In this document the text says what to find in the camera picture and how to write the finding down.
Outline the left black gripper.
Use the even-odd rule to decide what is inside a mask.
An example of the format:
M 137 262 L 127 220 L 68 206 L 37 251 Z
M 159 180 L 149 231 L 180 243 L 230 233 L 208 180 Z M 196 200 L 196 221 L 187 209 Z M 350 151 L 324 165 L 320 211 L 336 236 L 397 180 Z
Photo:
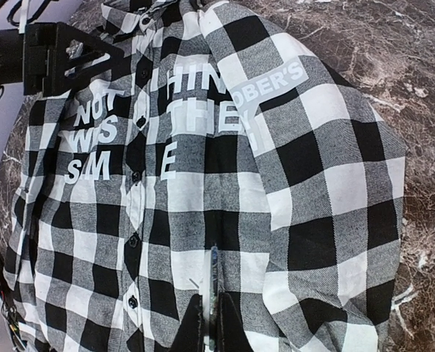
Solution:
M 80 54 L 70 56 L 72 41 Z M 59 96 L 124 58 L 124 51 L 63 22 L 27 25 L 23 36 L 23 94 Z

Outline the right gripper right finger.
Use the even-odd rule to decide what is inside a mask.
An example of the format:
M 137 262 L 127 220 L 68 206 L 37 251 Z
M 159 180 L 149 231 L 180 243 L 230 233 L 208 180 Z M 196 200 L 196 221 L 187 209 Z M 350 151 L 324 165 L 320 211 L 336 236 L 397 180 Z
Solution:
M 219 294 L 216 325 L 218 351 L 253 352 L 229 293 Z

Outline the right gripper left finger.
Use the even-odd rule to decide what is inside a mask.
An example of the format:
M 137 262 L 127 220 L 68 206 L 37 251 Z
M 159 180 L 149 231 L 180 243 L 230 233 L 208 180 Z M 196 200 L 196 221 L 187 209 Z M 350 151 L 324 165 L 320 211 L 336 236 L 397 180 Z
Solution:
M 186 309 L 183 320 L 169 352 L 203 352 L 204 323 L 202 315 L 202 296 L 194 294 Z

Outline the white round brooch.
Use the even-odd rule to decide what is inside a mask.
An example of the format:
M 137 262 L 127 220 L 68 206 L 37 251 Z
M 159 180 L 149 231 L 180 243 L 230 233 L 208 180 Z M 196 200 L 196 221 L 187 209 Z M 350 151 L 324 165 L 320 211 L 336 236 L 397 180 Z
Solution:
M 197 324 L 196 351 L 219 350 L 219 295 L 219 249 L 214 245 L 205 253 L 197 302 L 191 305 Z

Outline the black white plaid shirt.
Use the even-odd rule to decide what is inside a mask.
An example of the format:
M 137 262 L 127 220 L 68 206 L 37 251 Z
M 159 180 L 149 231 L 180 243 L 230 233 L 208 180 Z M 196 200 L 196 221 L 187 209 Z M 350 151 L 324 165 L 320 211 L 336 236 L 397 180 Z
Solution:
M 113 68 L 39 99 L 4 277 L 28 351 L 168 351 L 219 249 L 253 351 L 380 351 L 406 148 L 231 1 L 104 1 Z

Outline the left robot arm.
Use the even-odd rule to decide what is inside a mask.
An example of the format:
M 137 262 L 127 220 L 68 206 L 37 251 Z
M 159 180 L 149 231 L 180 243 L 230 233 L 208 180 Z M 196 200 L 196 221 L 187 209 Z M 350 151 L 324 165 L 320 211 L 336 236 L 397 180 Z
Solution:
M 124 51 L 66 23 L 0 30 L 0 87 L 21 82 L 25 95 L 59 96 L 114 67 Z

